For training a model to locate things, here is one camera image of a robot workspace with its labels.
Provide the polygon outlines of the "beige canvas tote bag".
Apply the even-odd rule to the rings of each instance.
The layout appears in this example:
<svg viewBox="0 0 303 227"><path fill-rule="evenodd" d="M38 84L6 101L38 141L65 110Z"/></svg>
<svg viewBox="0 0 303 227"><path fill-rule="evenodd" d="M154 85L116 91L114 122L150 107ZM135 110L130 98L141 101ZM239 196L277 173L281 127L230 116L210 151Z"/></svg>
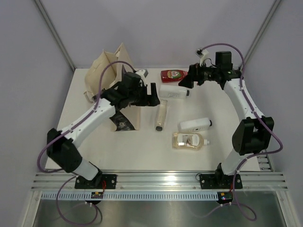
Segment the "beige canvas tote bag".
<svg viewBox="0 0 303 227"><path fill-rule="evenodd" d="M103 69L114 61L125 61L132 64L132 60L124 44L120 44L115 52L102 51L95 59L86 73L84 96L89 103L94 103L94 97L98 94L98 83ZM101 88L108 89L122 80L123 74L132 71L131 67L122 63L111 65L105 72ZM141 108L128 106L112 117L111 131L138 131L140 129Z"/></svg>

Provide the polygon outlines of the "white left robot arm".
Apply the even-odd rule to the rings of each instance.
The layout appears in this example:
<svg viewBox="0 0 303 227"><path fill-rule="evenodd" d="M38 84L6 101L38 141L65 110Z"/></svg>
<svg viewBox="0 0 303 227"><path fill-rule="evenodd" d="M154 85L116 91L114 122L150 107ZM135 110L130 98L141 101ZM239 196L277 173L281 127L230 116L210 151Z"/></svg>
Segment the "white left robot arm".
<svg viewBox="0 0 303 227"><path fill-rule="evenodd" d="M102 122L112 119L121 109L160 104L155 83L150 85L151 94L147 93L147 75L146 69L125 73L121 81L103 90L95 105L79 119L59 131L51 129L47 134L48 157L65 172L83 177L90 188L98 188L102 172L84 159L78 148Z"/></svg>

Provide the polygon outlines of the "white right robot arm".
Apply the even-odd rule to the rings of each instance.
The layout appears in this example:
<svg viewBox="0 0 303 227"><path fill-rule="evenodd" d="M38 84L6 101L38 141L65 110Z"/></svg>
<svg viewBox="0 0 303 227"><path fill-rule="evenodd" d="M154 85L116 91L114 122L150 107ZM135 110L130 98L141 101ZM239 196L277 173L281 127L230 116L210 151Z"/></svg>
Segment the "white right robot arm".
<svg viewBox="0 0 303 227"><path fill-rule="evenodd" d="M216 184L224 188L239 176L241 165L268 148L274 120L265 117L256 107L245 86L241 70L233 67L230 51L216 52L215 64L209 67L204 63L207 50L198 49L196 53L200 62L189 66L188 73L179 82L179 86L193 88L206 81L215 81L231 100L240 121L232 136L233 149L228 157L218 165L214 174L200 177L202 185Z"/></svg>

